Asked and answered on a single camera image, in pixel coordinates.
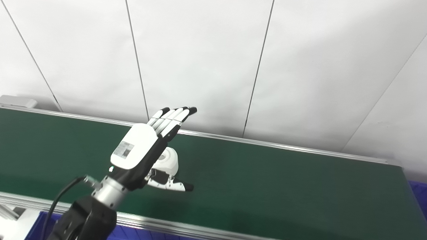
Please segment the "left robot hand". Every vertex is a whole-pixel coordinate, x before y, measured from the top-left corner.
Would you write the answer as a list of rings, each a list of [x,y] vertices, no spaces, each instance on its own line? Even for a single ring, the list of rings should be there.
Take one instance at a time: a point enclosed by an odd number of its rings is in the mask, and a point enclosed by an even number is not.
[[[129,191],[145,185],[165,190],[192,191],[192,184],[154,168],[155,162],[177,135],[182,123],[195,114],[195,107],[162,108],[148,123],[136,123],[111,155],[113,170],[109,178]]]

